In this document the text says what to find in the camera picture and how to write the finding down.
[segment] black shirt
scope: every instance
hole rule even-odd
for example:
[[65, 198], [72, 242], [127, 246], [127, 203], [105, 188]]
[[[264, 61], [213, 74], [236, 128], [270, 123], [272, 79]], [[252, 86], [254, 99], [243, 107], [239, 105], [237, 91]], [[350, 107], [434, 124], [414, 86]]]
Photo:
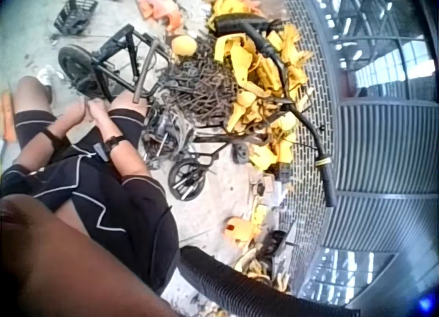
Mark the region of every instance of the black shirt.
[[88, 234], [161, 294], [179, 259], [178, 231], [165, 190], [148, 176], [119, 178], [93, 154], [71, 156], [30, 173], [4, 171], [0, 197], [24, 193], [56, 212], [72, 199]]

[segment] rusty metal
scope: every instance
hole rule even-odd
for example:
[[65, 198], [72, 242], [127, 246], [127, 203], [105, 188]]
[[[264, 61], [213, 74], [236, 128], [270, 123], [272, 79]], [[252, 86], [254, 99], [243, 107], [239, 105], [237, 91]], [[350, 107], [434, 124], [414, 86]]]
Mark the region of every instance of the rusty metal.
[[194, 123], [226, 123], [238, 91], [232, 68], [214, 61], [215, 37], [196, 40], [198, 49], [193, 56], [171, 64], [162, 72], [159, 82], [169, 91], [162, 98], [166, 104], [177, 106]]

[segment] person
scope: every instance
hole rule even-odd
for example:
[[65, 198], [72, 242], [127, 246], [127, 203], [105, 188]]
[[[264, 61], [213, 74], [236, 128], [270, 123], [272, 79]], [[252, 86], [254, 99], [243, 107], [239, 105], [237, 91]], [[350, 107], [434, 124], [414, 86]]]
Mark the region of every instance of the person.
[[[1, 176], [0, 198], [39, 200], [161, 295], [178, 263], [178, 231], [165, 190], [137, 151], [147, 102], [133, 104], [133, 94], [124, 91], [108, 112], [94, 99], [56, 118], [45, 80], [28, 76], [18, 83], [13, 104], [21, 153]], [[87, 108], [95, 126], [71, 144], [66, 133]]]
[[4, 316], [177, 316], [122, 263], [39, 200], [0, 200]]

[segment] hand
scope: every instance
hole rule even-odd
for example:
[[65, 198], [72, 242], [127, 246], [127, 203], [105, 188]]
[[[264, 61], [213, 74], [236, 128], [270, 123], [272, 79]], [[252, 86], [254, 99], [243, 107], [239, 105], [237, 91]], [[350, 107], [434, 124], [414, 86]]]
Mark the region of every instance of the hand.
[[91, 117], [95, 120], [97, 125], [110, 119], [105, 103], [102, 99], [92, 99], [91, 101], [88, 101], [88, 109], [90, 110]]
[[72, 128], [84, 120], [86, 114], [85, 100], [68, 106], [64, 114], [60, 117], [63, 122]]

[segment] floor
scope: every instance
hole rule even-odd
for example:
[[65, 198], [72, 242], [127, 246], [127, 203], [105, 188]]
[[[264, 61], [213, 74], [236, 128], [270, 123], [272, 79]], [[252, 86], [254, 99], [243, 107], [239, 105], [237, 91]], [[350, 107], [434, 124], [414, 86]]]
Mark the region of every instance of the floor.
[[[38, 70], [52, 66], [60, 71], [58, 51], [68, 44], [80, 45], [93, 51], [103, 44], [123, 25], [130, 23], [139, 32], [148, 32], [155, 36], [164, 34], [164, 27], [157, 23], [143, 21], [134, 0], [97, 0], [99, 5], [93, 15], [91, 24], [82, 37], [60, 37], [56, 43], [50, 37], [57, 33], [53, 22], [68, 0], [4, 0], [1, 5], [0, 24], [1, 58], [0, 89], [12, 90], [20, 77], [36, 75]], [[187, 10], [185, 25], [188, 30], [202, 30], [205, 22], [204, 3], [202, 0], [178, 0]], [[112, 60], [116, 65], [129, 62], [128, 55], [120, 53]], [[155, 75], [149, 75], [146, 86], [154, 82]], [[79, 95], [69, 87], [69, 83], [54, 76], [55, 115], [62, 114], [64, 108], [74, 103]], [[69, 133], [72, 141], [80, 139], [91, 124], [80, 124]], [[203, 151], [214, 147], [203, 146]], [[9, 143], [3, 160], [2, 169], [12, 164], [19, 153], [15, 143]], [[167, 190], [167, 173], [171, 164], [153, 172]], [[180, 237], [180, 245], [196, 245], [210, 255], [225, 263], [233, 262], [239, 255], [231, 243], [222, 236], [224, 220], [231, 216], [242, 216], [248, 207], [248, 166], [235, 165], [230, 158], [230, 150], [224, 150], [219, 160], [207, 176], [202, 194], [192, 202], [181, 202], [167, 192]], [[193, 316], [197, 313], [198, 303], [191, 303], [196, 291], [186, 283], [176, 271], [171, 283], [163, 294], [181, 314]]]

